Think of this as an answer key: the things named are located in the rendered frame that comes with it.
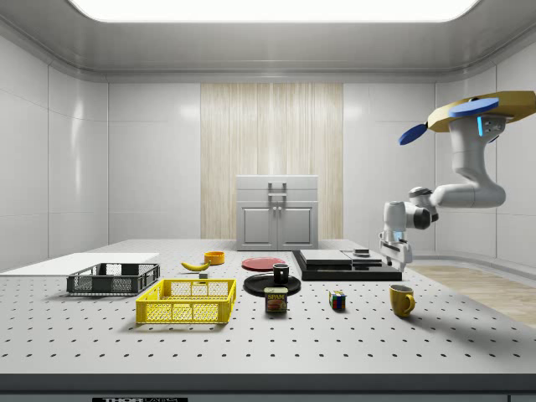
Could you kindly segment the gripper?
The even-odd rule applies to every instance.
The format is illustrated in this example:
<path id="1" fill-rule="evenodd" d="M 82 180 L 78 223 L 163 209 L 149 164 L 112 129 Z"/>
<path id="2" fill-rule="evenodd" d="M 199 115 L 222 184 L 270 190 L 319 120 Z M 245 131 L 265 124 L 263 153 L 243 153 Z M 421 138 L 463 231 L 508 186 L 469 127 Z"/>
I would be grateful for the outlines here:
<path id="1" fill-rule="evenodd" d="M 404 272 L 406 265 L 413 261 L 411 246 L 403 239 L 397 242 L 380 240 L 379 252 L 383 256 L 384 262 L 399 272 Z"/>

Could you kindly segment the yellow mug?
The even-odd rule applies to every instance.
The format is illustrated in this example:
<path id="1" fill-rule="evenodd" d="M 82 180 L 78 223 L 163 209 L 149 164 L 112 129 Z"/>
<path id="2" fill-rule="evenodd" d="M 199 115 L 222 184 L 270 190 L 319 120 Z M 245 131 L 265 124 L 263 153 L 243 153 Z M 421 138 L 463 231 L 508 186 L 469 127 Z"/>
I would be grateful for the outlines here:
<path id="1" fill-rule="evenodd" d="M 407 317 L 415 308 L 414 291 L 403 285 L 391 285 L 389 297 L 392 310 L 399 317 Z"/>

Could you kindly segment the black stove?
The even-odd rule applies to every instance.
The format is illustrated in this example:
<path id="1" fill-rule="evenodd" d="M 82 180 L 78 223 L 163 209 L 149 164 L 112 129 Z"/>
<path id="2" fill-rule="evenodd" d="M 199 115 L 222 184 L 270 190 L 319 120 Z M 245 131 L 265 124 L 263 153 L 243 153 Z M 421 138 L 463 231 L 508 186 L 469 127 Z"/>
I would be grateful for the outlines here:
<path id="1" fill-rule="evenodd" d="M 402 273 L 378 253 L 357 257 L 351 250 L 293 250 L 303 281 L 401 281 Z"/>

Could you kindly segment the white cabinet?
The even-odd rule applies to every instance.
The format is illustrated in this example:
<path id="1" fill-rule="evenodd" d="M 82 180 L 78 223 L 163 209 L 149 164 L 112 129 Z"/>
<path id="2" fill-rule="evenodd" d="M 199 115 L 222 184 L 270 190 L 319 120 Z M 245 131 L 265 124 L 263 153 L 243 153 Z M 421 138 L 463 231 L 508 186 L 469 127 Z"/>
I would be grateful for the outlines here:
<path id="1" fill-rule="evenodd" d="M 318 246 L 317 175 L 238 175 L 238 250 Z"/>

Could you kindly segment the flat-sided can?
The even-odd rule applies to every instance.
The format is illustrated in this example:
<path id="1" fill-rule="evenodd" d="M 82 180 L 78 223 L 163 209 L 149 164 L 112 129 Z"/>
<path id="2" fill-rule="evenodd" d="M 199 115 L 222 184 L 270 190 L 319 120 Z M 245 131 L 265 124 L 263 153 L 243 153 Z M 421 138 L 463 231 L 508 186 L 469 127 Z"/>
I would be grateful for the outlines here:
<path id="1" fill-rule="evenodd" d="M 265 311 L 286 312 L 288 289 L 286 287 L 265 287 Z"/>

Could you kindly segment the red plate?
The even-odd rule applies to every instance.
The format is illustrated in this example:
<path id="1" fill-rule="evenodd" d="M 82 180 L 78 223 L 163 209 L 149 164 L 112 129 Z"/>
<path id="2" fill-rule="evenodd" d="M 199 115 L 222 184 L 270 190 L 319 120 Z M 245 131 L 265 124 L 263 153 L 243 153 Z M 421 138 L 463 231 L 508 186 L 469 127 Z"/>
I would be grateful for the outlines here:
<path id="1" fill-rule="evenodd" d="M 285 261 L 276 257 L 253 257 L 242 261 L 242 267 L 248 271 L 273 271 L 273 265 L 285 264 Z"/>

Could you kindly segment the black plate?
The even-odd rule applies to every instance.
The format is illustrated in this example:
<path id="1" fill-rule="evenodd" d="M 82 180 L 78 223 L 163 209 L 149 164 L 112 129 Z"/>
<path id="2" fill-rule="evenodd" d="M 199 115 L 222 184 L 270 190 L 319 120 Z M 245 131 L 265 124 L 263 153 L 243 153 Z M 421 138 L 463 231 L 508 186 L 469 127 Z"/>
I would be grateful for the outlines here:
<path id="1" fill-rule="evenodd" d="M 267 287 L 285 287 L 291 296 L 301 290 L 301 282 L 296 277 L 289 276 L 286 283 L 276 283 L 274 276 L 268 273 L 249 276 L 244 280 L 244 289 L 254 296 L 264 296 Z"/>

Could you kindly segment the yellow basket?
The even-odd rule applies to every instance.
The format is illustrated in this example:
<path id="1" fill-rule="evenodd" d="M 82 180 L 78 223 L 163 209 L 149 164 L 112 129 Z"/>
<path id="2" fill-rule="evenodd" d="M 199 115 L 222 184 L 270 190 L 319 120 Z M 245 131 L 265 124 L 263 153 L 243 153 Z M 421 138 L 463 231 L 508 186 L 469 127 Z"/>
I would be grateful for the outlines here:
<path id="1" fill-rule="evenodd" d="M 235 279 L 162 279 L 136 299 L 138 323 L 227 323 Z"/>

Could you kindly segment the dark grey basket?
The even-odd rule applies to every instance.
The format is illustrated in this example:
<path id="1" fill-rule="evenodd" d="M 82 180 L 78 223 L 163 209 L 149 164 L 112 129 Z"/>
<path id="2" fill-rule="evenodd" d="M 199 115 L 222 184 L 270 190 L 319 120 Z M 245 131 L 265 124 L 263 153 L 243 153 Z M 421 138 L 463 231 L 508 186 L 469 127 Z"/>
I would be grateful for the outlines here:
<path id="1" fill-rule="evenodd" d="M 158 280 L 159 264 L 100 263 L 67 277 L 67 292 L 89 295 L 136 295 Z"/>

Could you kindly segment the white board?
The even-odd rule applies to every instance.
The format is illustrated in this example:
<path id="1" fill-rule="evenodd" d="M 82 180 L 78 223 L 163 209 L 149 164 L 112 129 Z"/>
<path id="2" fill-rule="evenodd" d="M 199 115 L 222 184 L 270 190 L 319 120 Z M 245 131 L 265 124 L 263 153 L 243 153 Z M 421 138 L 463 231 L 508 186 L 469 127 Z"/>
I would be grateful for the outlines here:
<path id="1" fill-rule="evenodd" d="M 142 263 L 156 256 L 158 253 L 74 253 L 1 272 L 0 276 L 68 276 L 99 263 Z"/>

